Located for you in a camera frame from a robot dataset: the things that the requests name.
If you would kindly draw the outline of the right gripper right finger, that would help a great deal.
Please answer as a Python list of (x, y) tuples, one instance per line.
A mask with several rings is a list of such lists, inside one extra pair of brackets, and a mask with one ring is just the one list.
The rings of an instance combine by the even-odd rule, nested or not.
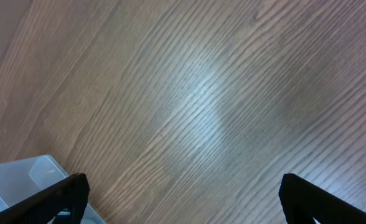
[(292, 173), (283, 175), (278, 195), (288, 224), (366, 223), (365, 212)]

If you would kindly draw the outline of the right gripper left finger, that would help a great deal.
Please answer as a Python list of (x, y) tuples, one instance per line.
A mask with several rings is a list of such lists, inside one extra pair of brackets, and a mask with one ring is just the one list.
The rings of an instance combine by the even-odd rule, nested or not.
[(86, 175), (73, 174), (1, 211), (0, 224), (80, 224), (89, 192)]

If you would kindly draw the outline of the clear plastic storage bin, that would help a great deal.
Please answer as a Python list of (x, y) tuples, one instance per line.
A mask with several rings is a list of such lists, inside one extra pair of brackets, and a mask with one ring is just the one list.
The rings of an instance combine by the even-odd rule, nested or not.
[(0, 213), (68, 176), (50, 155), (0, 163)]

